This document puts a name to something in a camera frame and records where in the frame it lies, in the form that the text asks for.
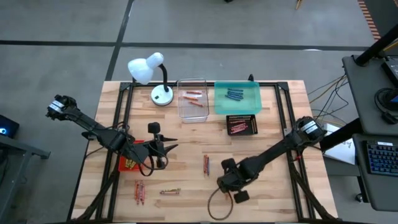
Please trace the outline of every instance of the keyboard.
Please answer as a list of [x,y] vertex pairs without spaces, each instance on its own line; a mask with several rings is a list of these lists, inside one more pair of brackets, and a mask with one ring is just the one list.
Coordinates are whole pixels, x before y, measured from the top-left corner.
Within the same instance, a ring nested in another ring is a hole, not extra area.
[[368,168],[371,174],[398,176],[398,145],[367,141]]

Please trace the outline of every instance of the wooden tabletop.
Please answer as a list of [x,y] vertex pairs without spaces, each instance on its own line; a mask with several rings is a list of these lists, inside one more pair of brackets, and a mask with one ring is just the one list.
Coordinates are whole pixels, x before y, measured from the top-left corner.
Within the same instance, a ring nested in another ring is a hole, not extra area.
[[[288,83],[296,119],[311,116],[304,82]],[[119,84],[120,82],[105,82],[103,85],[95,119],[104,126],[112,125]],[[240,161],[265,151],[282,139],[275,90],[261,87],[262,110],[256,115],[258,134],[233,138],[227,135],[225,115],[215,114],[213,88],[209,88],[210,115],[207,121],[192,124],[182,123],[178,117],[176,99],[168,106],[159,107],[151,101],[151,91],[152,88],[149,87],[135,88],[133,91],[129,116],[130,134],[136,139],[150,140],[153,136],[147,133],[147,124],[156,121],[160,123],[161,134],[178,139],[177,142],[166,145],[177,143],[179,146],[168,154],[170,163],[166,170],[155,171],[150,177],[143,177],[139,172],[121,173],[114,222],[213,222],[206,205],[210,194],[217,189],[217,177],[223,175],[221,161],[231,157]],[[288,118],[283,93],[282,100],[285,117]],[[91,142],[88,152],[99,147],[97,142]],[[203,175],[204,154],[210,157],[209,177]],[[337,217],[321,152],[309,147],[303,156],[311,190],[329,213]],[[105,158],[104,149],[85,161],[72,218],[81,215],[98,193]],[[135,180],[143,180],[146,185],[144,205],[136,205],[134,200]],[[159,194],[161,190],[176,188],[181,188],[179,196]],[[259,178],[244,189],[248,191],[250,200],[234,204],[233,212],[226,222],[297,220],[285,155],[268,164]],[[300,197],[304,214],[307,215],[302,192]],[[106,200],[104,215],[108,211],[107,206]],[[223,217],[229,206],[230,201],[219,193],[213,198],[211,211],[214,216]]]

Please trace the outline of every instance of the concrete floor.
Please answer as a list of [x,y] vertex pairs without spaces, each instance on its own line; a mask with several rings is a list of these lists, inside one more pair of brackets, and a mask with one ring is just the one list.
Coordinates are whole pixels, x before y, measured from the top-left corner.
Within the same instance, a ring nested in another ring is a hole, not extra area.
[[[115,42],[128,0],[0,0],[0,40]],[[371,32],[356,0],[135,0],[124,42],[368,46]],[[0,114],[21,124],[18,140],[51,151],[33,159],[11,220],[29,223],[66,219],[87,141],[77,125],[44,115],[56,94],[76,98],[94,116],[113,47],[0,45]],[[205,77],[241,80],[305,80],[307,91],[343,75],[349,51],[134,48],[120,50],[112,80],[130,80],[127,62],[152,52],[165,55],[169,79]],[[154,80],[161,80],[156,71]],[[357,117],[349,86],[340,90],[349,106],[335,115]],[[321,109],[328,96],[312,104]],[[342,105],[335,100],[330,111]],[[330,177],[340,218],[395,223],[398,213],[376,212],[353,201],[356,179]]]

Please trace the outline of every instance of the clear plastic container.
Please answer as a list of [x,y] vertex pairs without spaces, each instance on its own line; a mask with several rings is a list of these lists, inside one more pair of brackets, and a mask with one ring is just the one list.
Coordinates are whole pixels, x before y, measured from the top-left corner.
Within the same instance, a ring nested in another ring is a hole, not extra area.
[[184,123],[205,122],[209,115],[207,83],[204,78],[184,78],[177,82],[178,115]]

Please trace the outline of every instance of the desk lamp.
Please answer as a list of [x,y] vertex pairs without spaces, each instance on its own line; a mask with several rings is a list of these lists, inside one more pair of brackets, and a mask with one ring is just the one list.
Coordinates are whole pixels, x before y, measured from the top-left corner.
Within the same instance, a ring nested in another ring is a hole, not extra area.
[[163,85],[156,86],[150,97],[158,106],[168,105],[173,101],[173,90],[167,86],[167,70],[163,65],[164,57],[161,53],[154,53],[149,58],[137,58],[128,63],[132,77],[141,84],[148,84],[152,80],[154,69],[159,67],[163,72]]

